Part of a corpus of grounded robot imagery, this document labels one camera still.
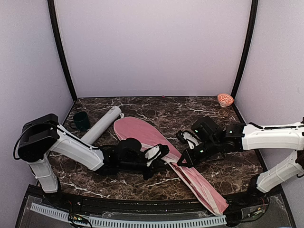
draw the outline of light purple wall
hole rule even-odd
[[[248,122],[288,124],[304,116],[304,1],[260,0],[236,105]],[[289,150],[263,150],[268,168]],[[304,179],[283,184],[298,227],[304,224]]]
[[[229,93],[250,0],[57,0],[79,97]]]
[[[0,6],[0,227],[15,227],[34,178],[13,160],[26,122],[48,113],[63,121],[72,105],[57,55],[47,1],[4,0]]]

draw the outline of white cylinder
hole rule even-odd
[[[87,144],[92,145],[106,129],[119,117],[122,113],[119,107],[113,106],[95,125],[81,138]]]

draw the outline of brown marble surface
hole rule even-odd
[[[85,133],[69,127],[75,113],[86,111],[93,125],[114,105],[119,106],[125,116],[143,119],[156,127],[179,151],[183,151],[185,145],[176,139],[176,132],[190,130],[199,117],[209,115],[222,127],[239,122],[232,107],[220,107],[214,97],[82,98],[74,105],[65,127],[80,138]],[[95,146],[117,142],[112,125],[95,142]],[[141,174],[132,172],[120,172],[117,176],[100,176],[82,164],[57,153],[51,153],[49,161],[64,192],[120,200],[195,198],[172,170],[143,180]],[[222,195],[245,191],[250,178],[262,172],[254,151],[229,153],[221,161],[202,162],[196,168]]]

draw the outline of small bowl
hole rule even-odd
[[[233,103],[233,97],[228,94],[219,94],[218,95],[218,102],[221,107],[226,108]]]

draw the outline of dark green mug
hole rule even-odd
[[[91,127],[89,117],[86,112],[79,112],[73,116],[73,121],[70,122],[70,128],[74,130],[80,130],[81,132],[85,132]]]

